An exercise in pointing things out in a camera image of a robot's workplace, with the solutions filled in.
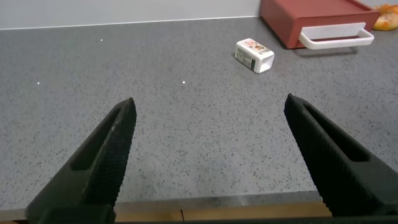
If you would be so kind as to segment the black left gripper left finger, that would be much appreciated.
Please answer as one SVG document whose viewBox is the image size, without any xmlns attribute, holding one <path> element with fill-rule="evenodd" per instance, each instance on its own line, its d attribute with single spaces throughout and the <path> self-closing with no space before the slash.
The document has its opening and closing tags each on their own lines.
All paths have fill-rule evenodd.
<svg viewBox="0 0 398 224">
<path fill-rule="evenodd" d="M 25 209 L 30 223 L 114 223 L 136 126 L 128 98 L 112 108 Z"/>
</svg>

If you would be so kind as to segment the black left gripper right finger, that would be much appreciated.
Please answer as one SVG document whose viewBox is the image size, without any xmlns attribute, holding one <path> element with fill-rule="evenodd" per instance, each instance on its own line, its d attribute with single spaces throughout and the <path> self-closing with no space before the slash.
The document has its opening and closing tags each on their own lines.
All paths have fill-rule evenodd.
<svg viewBox="0 0 398 224">
<path fill-rule="evenodd" d="M 397 214 L 397 172 L 309 102 L 288 94 L 284 114 L 334 216 Z"/>
</svg>

